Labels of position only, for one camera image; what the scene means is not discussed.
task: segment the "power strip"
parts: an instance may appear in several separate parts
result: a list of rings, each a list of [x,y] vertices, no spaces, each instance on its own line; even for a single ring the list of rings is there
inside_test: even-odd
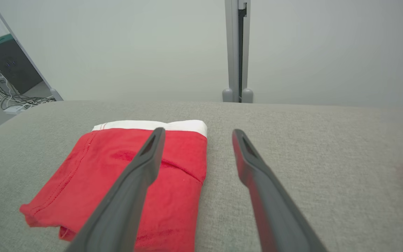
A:
[[[18,106],[8,107],[4,110],[4,112],[9,115],[18,115],[19,113],[21,113],[25,110],[26,110],[25,106],[18,105]]]

